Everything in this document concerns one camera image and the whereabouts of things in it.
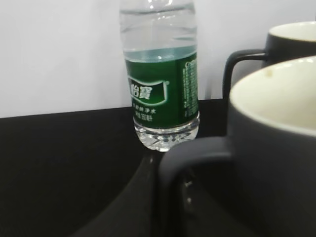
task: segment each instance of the bottle base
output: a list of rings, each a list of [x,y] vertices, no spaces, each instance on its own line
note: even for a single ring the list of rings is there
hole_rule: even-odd
[[[137,136],[145,147],[159,152],[167,152],[179,143],[191,141],[196,138],[199,126],[199,114],[187,124],[168,129],[143,127],[135,120],[134,125]]]

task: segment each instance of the brand logo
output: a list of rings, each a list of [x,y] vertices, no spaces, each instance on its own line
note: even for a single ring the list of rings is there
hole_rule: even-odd
[[[162,105],[168,100],[168,81],[155,81],[146,83],[129,77],[129,84],[131,96],[143,105]]]

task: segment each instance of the mug handle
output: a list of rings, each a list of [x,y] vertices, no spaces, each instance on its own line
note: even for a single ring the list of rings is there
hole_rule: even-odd
[[[225,65],[223,78],[223,98],[228,101],[229,93],[232,87],[232,75],[235,65],[245,60],[267,60],[268,55],[264,49],[246,49],[232,53]]]
[[[208,137],[184,142],[164,155],[158,168],[162,236],[168,236],[170,191],[177,176],[191,166],[214,162],[232,162],[232,148],[226,137]]]

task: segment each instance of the plastic water bottle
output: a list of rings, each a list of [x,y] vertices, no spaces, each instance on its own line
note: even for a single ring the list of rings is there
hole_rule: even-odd
[[[193,0],[121,0],[120,33],[134,124],[149,149],[195,139],[199,126]]]

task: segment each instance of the stain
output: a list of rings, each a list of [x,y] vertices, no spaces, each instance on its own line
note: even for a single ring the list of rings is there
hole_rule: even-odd
[[[273,71],[271,69],[266,70],[266,77],[271,78],[273,76]]]

